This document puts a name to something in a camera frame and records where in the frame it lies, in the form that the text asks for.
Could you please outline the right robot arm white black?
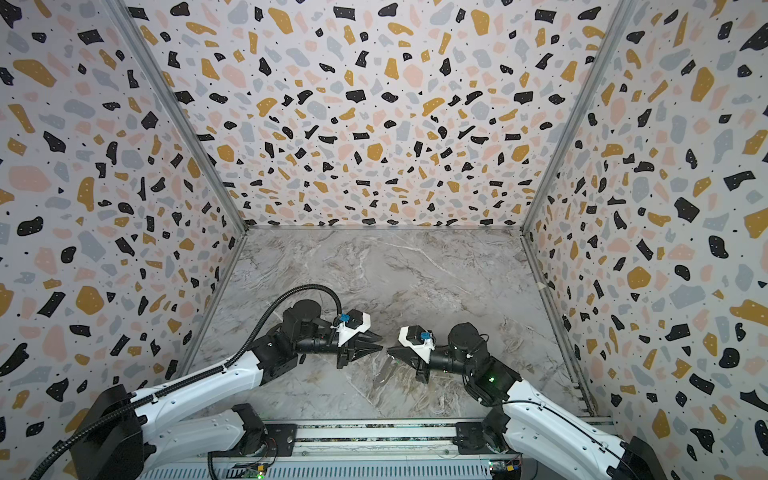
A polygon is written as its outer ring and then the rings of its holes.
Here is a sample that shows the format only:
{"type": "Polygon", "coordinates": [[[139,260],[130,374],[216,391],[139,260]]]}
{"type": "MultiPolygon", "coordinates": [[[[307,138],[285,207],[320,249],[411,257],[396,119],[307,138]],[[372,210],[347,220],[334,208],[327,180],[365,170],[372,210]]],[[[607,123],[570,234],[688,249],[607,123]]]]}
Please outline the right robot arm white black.
{"type": "Polygon", "coordinates": [[[469,322],[455,325],[445,345],[420,326],[403,327],[398,344],[387,352],[413,368],[424,384],[434,371],[460,376],[470,397],[489,409],[481,436],[491,450],[520,453],[565,479],[666,477],[647,442],[611,435],[548,399],[491,355],[487,337],[469,322]]]}

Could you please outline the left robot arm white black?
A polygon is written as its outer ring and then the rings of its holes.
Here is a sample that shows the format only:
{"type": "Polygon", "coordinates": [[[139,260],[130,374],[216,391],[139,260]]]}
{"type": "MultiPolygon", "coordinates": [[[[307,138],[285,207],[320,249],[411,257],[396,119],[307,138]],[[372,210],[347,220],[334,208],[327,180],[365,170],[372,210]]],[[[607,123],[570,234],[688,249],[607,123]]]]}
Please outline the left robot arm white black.
{"type": "Polygon", "coordinates": [[[198,454],[240,455],[260,449],[267,430],[245,404],[200,419],[193,414],[238,393],[263,386],[297,367],[309,354],[332,355],[336,366],[381,350],[369,314],[352,309],[333,321],[313,300],[287,308],[281,323],[247,343],[236,361],[155,387],[128,391],[115,385],[94,401],[70,449],[80,479],[136,479],[152,468],[198,454]]]}

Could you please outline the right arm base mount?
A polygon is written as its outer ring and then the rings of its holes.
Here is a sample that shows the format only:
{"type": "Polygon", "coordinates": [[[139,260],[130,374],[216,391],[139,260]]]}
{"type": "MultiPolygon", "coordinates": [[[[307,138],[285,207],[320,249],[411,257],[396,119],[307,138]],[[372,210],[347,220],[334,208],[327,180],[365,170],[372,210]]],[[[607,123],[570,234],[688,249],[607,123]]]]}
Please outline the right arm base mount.
{"type": "Polygon", "coordinates": [[[493,422],[458,422],[453,444],[461,455],[506,454],[511,448],[504,439],[505,427],[493,422]]]}

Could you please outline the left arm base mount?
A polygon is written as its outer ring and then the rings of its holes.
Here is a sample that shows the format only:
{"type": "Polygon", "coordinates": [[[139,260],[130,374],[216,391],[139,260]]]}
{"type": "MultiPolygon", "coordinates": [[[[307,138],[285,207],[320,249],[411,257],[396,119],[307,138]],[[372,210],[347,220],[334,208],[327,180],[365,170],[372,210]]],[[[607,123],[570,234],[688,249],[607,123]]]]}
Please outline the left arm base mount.
{"type": "Polygon", "coordinates": [[[250,428],[226,454],[231,457],[253,454],[266,458],[290,457],[297,430],[295,423],[268,423],[263,427],[250,428]]]}

